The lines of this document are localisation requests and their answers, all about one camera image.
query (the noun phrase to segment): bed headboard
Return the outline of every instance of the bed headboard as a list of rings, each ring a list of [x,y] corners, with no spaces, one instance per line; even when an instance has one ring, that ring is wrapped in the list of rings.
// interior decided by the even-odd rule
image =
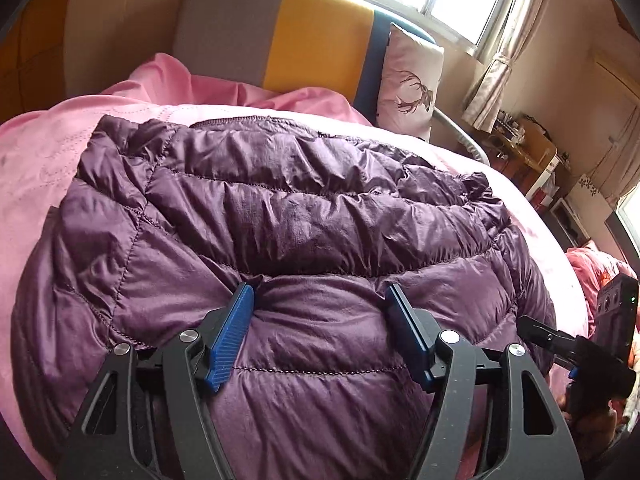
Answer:
[[[182,0],[173,55],[193,74],[280,93],[329,88],[376,124],[391,23],[435,43],[362,0]]]

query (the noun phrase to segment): window frame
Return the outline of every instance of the window frame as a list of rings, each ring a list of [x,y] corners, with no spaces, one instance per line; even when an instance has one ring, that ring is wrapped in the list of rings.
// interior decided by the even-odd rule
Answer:
[[[440,36],[443,36],[446,40],[457,44],[462,47],[468,54],[471,56],[476,56],[481,53],[485,48],[489,37],[492,35],[492,31],[495,27],[502,27],[503,23],[498,23],[501,16],[505,16],[504,9],[506,6],[511,5],[511,0],[496,0],[494,3],[494,7],[492,8],[487,20],[484,24],[484,28],[482,29],[482,33],[480,34],[480,38],[478,43],[475,44],[472,41],[468,40],[464,36],[462,36],[459,32],[449,27],[444,22],[441,22],[439,19],[434,17],[431,14],[433,10],[433,6],[436,3],[436,0],[426,0],[422,9],[415,9],[414,7],[407,6],[398,2],[397,0],[366,0],[372,4],[376,4],[380,7],[383,7],[386,10],[390,10],[391,12],[395,12],[399,14],[403,18],[411,21],[412,23],[416,23],[420,25],[422,28],[427,30],[428,32],[433,32]]]
[[[618,215],[622,226],[625,228],[626,233],[629,235],[629,238],[631,238],[633,245],[636,247],[636,251],[640,254],[640,232],[638,232],[633,220],[625,212],[625,205],[632,199],[635,193],[639,192],[639,187],[640,186],[636,186],[618,202],[618,205],[616,206],[616,214]]]

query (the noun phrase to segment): blue gripper pad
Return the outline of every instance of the blue gripper pad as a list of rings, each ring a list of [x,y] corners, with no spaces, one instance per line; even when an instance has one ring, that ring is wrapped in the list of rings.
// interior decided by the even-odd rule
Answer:
[[[242,340],[254,313],[254,290],[246,283],[236,291],[236,300],[209,352],[209,372],[205,382],[216,392],[229,380]]]
[[[436,391],[436,383],[430,373],[434,362],[434,343],[417,317],[399,285],[391,285],[386,290],[387,322],[394,335],[395,346],[401,355],[409,375],[427,393]],[[440,327],[433,316],[423,312],[430,328],[437,335]]]

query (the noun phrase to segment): purple down jacket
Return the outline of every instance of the purple down jacket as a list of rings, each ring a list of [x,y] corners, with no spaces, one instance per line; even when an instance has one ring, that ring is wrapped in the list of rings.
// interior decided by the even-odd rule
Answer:
[[[484,174],[372,140],[248,117],[194,127],[100,120],[28,261],[15,388],[56,461],[117,343],[162,345],[242,280],[255,313],[210,412],[240,480],[404,478],[430,396],[385,324],[385,290],[473,344],[555,325],[519,229]],[[551,361],[530,348],[547,373]]]

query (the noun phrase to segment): metal screw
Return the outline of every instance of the metal screw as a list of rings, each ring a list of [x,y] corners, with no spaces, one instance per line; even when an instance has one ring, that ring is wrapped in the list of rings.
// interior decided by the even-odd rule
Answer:
[[[513,343],[509,345],[509,352],[511,352],[515,356],[522,356],[525,354],[524,346],[519,345],[518,343]]]
[[[195,330],[185,330],[180,334],[180,341],[183,343],[190,343],[192,341],[196,341],[198,338],[198,333]]]
[[[460,341],[460,334],[458,332],[454,332],[453,330],[445,330],[440,334],[440,338],[445,342],[452,344]]]
[[[126,355],[129,353],[130,348],[129,343],[120,343],[113,349],[113,353],[116,355]]]

